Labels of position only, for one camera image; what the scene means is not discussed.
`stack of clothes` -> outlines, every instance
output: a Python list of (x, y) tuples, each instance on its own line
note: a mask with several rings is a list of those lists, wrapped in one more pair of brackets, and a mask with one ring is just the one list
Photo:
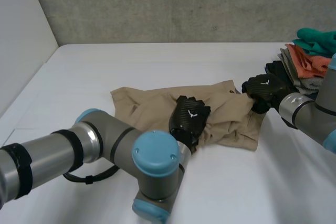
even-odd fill
[(277, 75), (293, 92), (316, 99), (328, 64), (336, 53), (336, 31), (322, 33), (311, 28), (298, 30), (294, 45), (280, 49), (279, 61), (266, 64), (266, 72)]

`folded clothing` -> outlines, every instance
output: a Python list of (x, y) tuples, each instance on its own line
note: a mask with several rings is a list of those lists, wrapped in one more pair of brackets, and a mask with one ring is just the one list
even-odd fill
[(296, 87), (302, 94), (306, 94), (305, 89), (314, 90), (314, 92), (318, 91), (320, 89), (320, 86), (322, 85), (323, 78), (322, 77), (312, 77), (309, 79), (299, 78), (288, 48), (286, 49), (280, 48), (280, 50), (281, 54), (278, 54), (278, 57), (280, 58), (285, 68), (285, 71), (294, 87)]
[(299, 39), (293, 40), (308, 55), (320, 55), (331, 58), (336, 53), (336, 31), (327, 33), (312, 28), (302, 28), (297, 31)]
[(305, 96), (309, 97), (310, 99), (315, 100), (318, 94), (317, 90), (310, 90), (305, 87), (299, 86), (295, 87), (291, 82), (289, 76), (286, 73), (284, 65), (280, 60), (275, 60), (272, 63), (267, 63), (265, 66), (266, 73), (273, 73), (277, 77), (279, 77), (290, 89), (292, 92), (298, 92), (304, 94)]
[(209, 86), (175, 87), (156, 90), (119, 88), (111, 92), (115, 117), (140, 131), (169, 131), (169, 118), (181, 95), (203, 100), (211, 107), (199, 145), (217, 143), (255, 151), (264, 115), (251, 111), (253, 100), (236, 93), (233, 81)]
[(308, 58), (309, 56), (306, 56), (305, 52), (300, 47), (292, 44), (285, 45), (290, 52), (299, 78), (307, 79), (315, 76), (324, 77), (326, 75), (327, 69), (324, 70), (323, 68), (325, 61), (323, 61), (321, 58), (318, 58), (319, 60), (314, 62), (314, 65), (319, 67), (319, 69), (317, 69), (312, 65), (312, 62)]

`green cloth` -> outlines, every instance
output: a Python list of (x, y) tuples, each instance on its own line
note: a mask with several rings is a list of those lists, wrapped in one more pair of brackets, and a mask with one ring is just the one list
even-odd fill
[(331, 58), (336, 54), (336, 31), (322, 33), (312, 28), (298, 30), (300, 39), (293, 40), (295, 45), (301, 47), (308, 55), (321, 55)]

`white logo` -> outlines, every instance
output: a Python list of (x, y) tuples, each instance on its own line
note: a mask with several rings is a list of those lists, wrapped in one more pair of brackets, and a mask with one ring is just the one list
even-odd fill
[(261, 82), (260, 84), (269, 85), (269, 80), (267, 80), (267, 82), (265, 82), (265, 83)]
[(188, 113), (189, 113), (189, 115), (190, 115), (190, 118), (193, 118), (193, 117), (195, 117), (195, 116), (198, 116), (197, 114), (192, 114), (191, 112), (190, 112), (190, 110), (188, 110)]

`black wire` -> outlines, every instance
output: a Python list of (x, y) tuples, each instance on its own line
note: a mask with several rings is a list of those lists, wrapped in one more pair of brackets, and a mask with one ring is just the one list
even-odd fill
[(85, 184), (89, 185), (89, 184), (93, 184), (93, 182), (102, 181), (104, 179), (107, 179), (107, 178), (111, 177), (118, 170), (119, 170), (119, 167), (117, 167), (116, 165), (113, 165), (111, 168), (109, 168), (106, 171), (104, 171), (104, 172), (102, 172), (98, 175), (95, 175), (95, 176), (90, 175), (90, 176), (86, 176), (85, 178), (80, 178), (80, 177), (77, 177), (77, 176), (72, 175), (70, 173), (64, 173), (63, 177), (66, 178), (67, 180), (71, 181), (71, 182), (85, 183)]

